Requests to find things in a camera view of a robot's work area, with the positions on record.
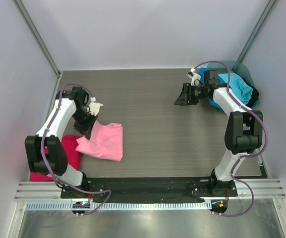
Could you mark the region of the cyan t shirt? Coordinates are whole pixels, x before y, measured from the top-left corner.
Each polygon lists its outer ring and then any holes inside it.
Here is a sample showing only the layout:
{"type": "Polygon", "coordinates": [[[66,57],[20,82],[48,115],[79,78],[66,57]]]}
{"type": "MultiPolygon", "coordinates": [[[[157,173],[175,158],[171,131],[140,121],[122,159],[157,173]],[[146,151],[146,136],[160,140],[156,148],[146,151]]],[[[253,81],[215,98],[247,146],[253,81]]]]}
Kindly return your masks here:
{"type": "Polygon", "coordinates": [[[241,76],[232,72],[230,74],[229,87],[232,89],[234,95],[245,105],[247,105],[252,98],[253,88],[250,87],[241,76]]]}

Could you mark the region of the right aluminium corner post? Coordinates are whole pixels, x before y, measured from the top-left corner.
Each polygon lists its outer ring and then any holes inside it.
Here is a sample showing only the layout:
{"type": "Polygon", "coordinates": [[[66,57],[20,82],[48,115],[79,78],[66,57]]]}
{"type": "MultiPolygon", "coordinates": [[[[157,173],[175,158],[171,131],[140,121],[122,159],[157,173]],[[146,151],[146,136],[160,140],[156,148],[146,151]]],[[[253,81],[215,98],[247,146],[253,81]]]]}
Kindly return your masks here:
{"type": "Polygon", "coordinates": [[[268,18],[272,14],[273,10],[275,9],[278,0],[268,0],[267,4],[263,8],[260,16],[258,17],[257,22],[255,23],[253,30],[251,31],[245,45],[243,46],[238,58],[237,62],[242,63],[246,58],[247,54],[249,53],[251,47],[253,46],[255,40],[258,38],[260,32],[262,31],[265,23],[267,22],[268,18]]]}

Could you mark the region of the magenta folded t shirt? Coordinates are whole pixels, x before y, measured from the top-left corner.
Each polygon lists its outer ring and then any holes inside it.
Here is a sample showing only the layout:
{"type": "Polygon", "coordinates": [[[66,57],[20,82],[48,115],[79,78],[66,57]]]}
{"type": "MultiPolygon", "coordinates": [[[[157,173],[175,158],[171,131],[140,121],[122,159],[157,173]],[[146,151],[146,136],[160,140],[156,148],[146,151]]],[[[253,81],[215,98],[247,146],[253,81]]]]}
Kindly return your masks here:
{"type": "MultiPolygon", "coordinates": [[[[77,135],[65,135],[62,138],[62,145],[67,154],[68,162],[76,170],[79,170],[81,163],[81,153],[76,151],[79,138],[80,136],[77,135]]],[[[53,179],[48,175],[30,172],[30,181],[53,181],[53,179]]]]}

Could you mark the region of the left aluminium corner post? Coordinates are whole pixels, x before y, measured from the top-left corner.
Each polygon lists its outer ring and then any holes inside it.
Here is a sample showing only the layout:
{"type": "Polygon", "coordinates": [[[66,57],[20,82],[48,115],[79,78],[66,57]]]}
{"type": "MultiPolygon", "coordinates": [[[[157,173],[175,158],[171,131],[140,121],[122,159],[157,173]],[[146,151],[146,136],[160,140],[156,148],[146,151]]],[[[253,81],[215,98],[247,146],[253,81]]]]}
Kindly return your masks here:
{"type": "Polygon", "coordinates": [[[34,37],[36,43],[38,44],[40,50],[42,51],[42,53],[45,56],[46,60],[48,61],[49,65],[51,66],[56,77],[59,78],[61,76],[61,71],[58,69],[53,57],[51,56],[45,42],[43,41],[37,27],[35,26],[35,24],[33,22],[33,19],[31,18],[29,12],[27,11],[23,1],[13,0],[13,3],[17,7],[20,15],[22,16],[23,20],[25,21],[29,31],[31,32],[32,36],[34,37]]]}

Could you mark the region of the blue t shirt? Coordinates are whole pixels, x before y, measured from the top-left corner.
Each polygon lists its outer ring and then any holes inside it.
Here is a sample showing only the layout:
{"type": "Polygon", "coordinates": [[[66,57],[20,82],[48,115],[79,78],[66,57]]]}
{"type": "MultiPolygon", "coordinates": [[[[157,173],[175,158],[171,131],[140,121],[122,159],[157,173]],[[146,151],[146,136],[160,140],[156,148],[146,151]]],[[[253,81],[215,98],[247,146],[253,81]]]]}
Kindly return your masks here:
{"type": "MultiPolygon", "coordinates": [[[[210,68],[207,67],[201,67],[198,71],[198,75],[200,75],[201,79],[201,83],[204,84],[205,83],[205,77],[204,74],[206,71],[210,71],[210,68]]],[[[219,104],[215,103],[212,99],[209,98],[209,104],[219,110],[221,110],[221,107],[219,106],[219,104]]]]}

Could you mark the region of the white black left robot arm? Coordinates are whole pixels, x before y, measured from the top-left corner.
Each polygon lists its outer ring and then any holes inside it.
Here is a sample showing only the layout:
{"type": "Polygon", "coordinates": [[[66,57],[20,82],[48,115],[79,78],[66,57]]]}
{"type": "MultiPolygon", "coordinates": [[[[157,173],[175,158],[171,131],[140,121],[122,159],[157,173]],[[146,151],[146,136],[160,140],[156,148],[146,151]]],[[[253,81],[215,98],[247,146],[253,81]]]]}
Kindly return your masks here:
{"type": "Polygon", "coordinates": [[[89,139],[102,106],[80,85],[74,85],[71,90],[59,91],[42,128],[25,139],[30,171],[51,177],[62,188],[87,191],[87,177],[69,164],[62,137],[69,120],[74,119],[75,130],[89,139]]]}

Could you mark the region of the black t shirt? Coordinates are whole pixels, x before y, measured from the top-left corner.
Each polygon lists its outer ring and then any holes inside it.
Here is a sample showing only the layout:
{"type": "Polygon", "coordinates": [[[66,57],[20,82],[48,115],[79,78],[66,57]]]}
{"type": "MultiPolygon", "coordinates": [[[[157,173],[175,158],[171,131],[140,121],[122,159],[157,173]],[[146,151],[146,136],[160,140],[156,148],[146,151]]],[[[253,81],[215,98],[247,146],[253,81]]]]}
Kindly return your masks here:
{"type": "Polygon", "coordinates": [[[259,91],[248,82],[245,78],[242,77],[242,82],[239,82],[241,95],[242,95],[242,103],[244,103],[247,107],[254,107],[259,99],[259,91]]]}

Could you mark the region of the aluminium corner post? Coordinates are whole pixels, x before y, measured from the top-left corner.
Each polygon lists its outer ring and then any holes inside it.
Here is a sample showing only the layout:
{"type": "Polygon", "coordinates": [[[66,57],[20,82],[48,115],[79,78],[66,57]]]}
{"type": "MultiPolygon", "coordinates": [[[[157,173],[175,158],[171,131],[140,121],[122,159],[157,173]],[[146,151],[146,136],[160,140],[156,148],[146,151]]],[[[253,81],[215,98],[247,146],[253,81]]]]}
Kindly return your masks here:
{"type": "Polygon", "coordinates": [[[23,1],[13,0],[13,3],[17,7],[20,15],[22,16],[23,20],[25,21],[29,31],[31,32],[32,36],[34,37],[36,43],[38,44],[40,50],[42,51],[42,53],[45,56],[46,60],[48,61],[49,65],[51,66],[56,77],[59,78],[61,76],[61,71],[58,69],[53,57],[51,56],[45,42],[43,41],[37,27],[35,26],[35,24],[33,22],[33,19],[31,18],[29,12],[27,11],[23,1]]]}
{"type": "Polygon", "coordinates": [[[238,58],[237,62],[242,63],[246,58],[247,54],[249,53],[251,47],[253,46],[255,40],[258,38],[260,32],[262,31],[265,23],[267,22],[268,18],[272,14],[273,10],[275,9],[278,0],[268,0],[267,4],[263,8],[260,16],[258,17],[257,22],[255,23],[253,30],[251,31],[245,45],[243,46],[238,58]]]}

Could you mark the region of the aluminium frame rail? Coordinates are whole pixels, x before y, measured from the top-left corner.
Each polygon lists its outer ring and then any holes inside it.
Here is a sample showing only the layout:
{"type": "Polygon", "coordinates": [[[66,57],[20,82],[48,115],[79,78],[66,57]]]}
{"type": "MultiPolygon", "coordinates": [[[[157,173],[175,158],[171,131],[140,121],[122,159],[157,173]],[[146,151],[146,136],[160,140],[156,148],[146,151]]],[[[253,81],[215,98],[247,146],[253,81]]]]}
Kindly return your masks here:
{"type": "MultiPolygon", "coordinates": [[[[279,180],[276,179],[248,179],[247,184],[236,182],[235,186],[229,192],[223,192],[221,195],[210,195],[199,188],[190,188],[186,183],[178,184],[170,182],[169,186],[164,184],[153,188],[144,188],[143,183],[139,187],[131,189],[125,182],[122,187],[117,189],[112,186],[112,195],[108,199],[109,203],[192,203],[202,202],[203,200],[226,200],[245,198],[283,198],[284,190],[279,180]]],[[[90,200],[96,203],[102,202],[108,193],[103,194],[81,194],[75,190],[61,191],[52,182],[21,182],[15,194],[15,201],[86,201],[90,200]]]]}

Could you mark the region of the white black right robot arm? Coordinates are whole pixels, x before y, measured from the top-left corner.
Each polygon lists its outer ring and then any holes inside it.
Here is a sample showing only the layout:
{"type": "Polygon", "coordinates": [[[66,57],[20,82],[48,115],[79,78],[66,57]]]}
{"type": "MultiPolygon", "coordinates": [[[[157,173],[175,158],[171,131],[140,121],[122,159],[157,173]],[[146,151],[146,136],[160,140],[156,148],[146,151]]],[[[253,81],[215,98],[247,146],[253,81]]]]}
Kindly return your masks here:
{"type": "Polygon", "coordinates": [[[234,174],[245,158],[262,145],[263,114],[245,106],[236,98],[232,89],[221,83],[216,70],[208,70],[203,76],[193,68],[188,72],[191,81],[183,84],[175,101],[176,106],[196,105],[201,99],[211,99],[219,104],[228,116],[224,135],[225,154],[213,169],[207,183],[193,183],[195,197],[237,196],[234,174]]]}

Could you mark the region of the teal plastic basket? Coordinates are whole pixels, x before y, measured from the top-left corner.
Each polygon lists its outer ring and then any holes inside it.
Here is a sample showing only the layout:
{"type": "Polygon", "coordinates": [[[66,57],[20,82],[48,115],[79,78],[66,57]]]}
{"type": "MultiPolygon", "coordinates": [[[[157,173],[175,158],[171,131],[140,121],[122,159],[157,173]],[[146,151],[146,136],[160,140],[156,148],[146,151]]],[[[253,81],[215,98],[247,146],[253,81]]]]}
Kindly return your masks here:
{"type": "MultiPolygon", "coordinates": [[[[239,62],[235,62],[235,61],[225,61],[224,63],[228,66],[231,73],[234,72],[238,74],[239,76],[245,78],[248,82],[253,84],[253,86],[255,87],[252,77],[245,65],[239,62]]],[[[221,63],[214,62],[214,63],[209,63],[207,68],[217,70],[220,82],[227,83],[228,73],[227,73],[227,69],[225,68],[225,66],[223,66],[221,63]]],[[[255,104],[255,106],[252,108],[256,108],[258,107],[258,105],[259,105],[259,99],[257,103],[255,104]]]]}

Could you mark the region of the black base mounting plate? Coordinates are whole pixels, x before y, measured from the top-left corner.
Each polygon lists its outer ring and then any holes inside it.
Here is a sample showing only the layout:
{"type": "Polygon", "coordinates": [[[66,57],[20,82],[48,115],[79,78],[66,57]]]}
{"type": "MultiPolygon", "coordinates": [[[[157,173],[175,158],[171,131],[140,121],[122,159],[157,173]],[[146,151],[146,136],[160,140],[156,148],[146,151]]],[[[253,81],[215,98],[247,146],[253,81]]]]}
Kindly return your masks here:
{"type": "Polygon", "coordinates": [[[234,181],[209,177],[87,178],[78,187],[85,191],[111,190],[109,202],[157,203],[201,197],[236,197],[234,181]]]}

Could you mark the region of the light pink t shirt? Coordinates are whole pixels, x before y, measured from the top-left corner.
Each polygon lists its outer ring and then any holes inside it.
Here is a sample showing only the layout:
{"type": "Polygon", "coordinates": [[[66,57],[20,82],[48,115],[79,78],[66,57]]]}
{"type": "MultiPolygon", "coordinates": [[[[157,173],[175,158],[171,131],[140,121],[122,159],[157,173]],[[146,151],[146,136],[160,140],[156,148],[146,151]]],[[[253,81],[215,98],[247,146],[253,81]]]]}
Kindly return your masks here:
{"type": "Polygon", "coordinates": [[[123,126],[120,123],[102,125],[96,121],[91,136],[76,140],[76,151],[103,160],[120,162],[123,158],[123,126]]]}

